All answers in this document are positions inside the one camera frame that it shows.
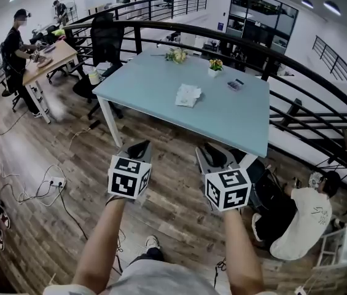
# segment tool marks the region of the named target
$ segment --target wooden floor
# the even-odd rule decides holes
[[[90,235],[104,208],[107,169],[117,148],[99,111],[96,119],[102,125],[77,136],[68,149],[74,134],[90,125],[85,115],[93,106],[72,92],[75,82],[73,77],[61,76],[53,80],[53,85],[41,80],[52,123],[34,119],[27,112],[11,131],[0,136],[0,188],[11,183],[17,198],[24,183],[27,193],[34,195],[46,169],[57,164],[67,179],[63,192],[67,209]],[[11,99],[2,98],[2,90],[0,87],[0,133],[26,111],[21,101],[13,113]],[[214,266],[224,258],[225,238],[221,215],[210,212],[199,190],[195,146],[205,139],[136,111],[124,109],[123,113],[125,117],[117,125],[124,142],[149,139],[153,147],[149,188],[137,202],[127,204],[122,221],[125,237],[120,235],[123,252],[119,256],[123,268],[144,251],[146,237],[155,234],[169,261],[196,270],[212,283]],[[282,183],[294,176],[303,182],[308,180],[307,168],[281,154],[269,150],[266,161],[277,168]],[[54,167],[49,173],[60,176]],[[19,176],[3,178],[8,174]],[[39,193],[47,191],[45,183]],[[52,194],[42,202],[49,204],[57,192]],[[52,283],[70,283],[85,239],[64,211],[60,198],[50,207],[37,200],[19,205],[9,187],[3,190],[2,198],[12,218],[12,228],[6,231],[6,250],[0,252],[0,264],[14,288],[19,293],[40,294],[53,276]],[[334,213],[342,214],[347,209],[347,192],[340,191],[332,201]],[[245,208],[243,215],[254,240],[251,209]],[[311,268],[318,250],[316,245],[303,259],[283,262],[257,249],[267,288],[279,294],[292,294],[310,278],[306,287],[313,285],[312,294],[346,294],[347,269],[313,275]],[[118,277],[112,272],[111,281]],[[221,294],[229,293],[225,272],[219,273],[217,290]]]

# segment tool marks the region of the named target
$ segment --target tissue paper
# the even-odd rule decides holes
[[[193,107],[200,97],[202,91],[199,87],[182,84],[176,95],[175,104],[178,106]]]

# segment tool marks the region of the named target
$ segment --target power strip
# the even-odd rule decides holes
[[[52,184],[50,184],[53,187],[58,187],[60,184],[60,188],[64,188],[65,187],[65,178],[62,177],[50,177],[48,179],[48,181],[52,182]]]

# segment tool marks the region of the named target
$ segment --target light blue table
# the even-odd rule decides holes
[[[141,53],[94,89],[116,145],[120,147],[122,141],[108,100],[247,152],[247,165],[243,162],[241,167],[257,156],[265,157],[269,84],[229,67],[213,79],[208,76],[209,62],[197,57],[178,65],[152,56],[164,53],[162,49]],[[236,78],[244,82],[238,92],[227,85]],[[201,88],[202,95],[193,108],[174,104],[181,84]]]

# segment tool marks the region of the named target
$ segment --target flower pot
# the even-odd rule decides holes
[[[216,76],[218,76],[219,74],[220,74],[220,72],[221,71],[219,71],[219,70],[213,70],[213,69],[208,69],[208,71],[209,71],[209,75],[211,76],[211,77],[216,77]]]

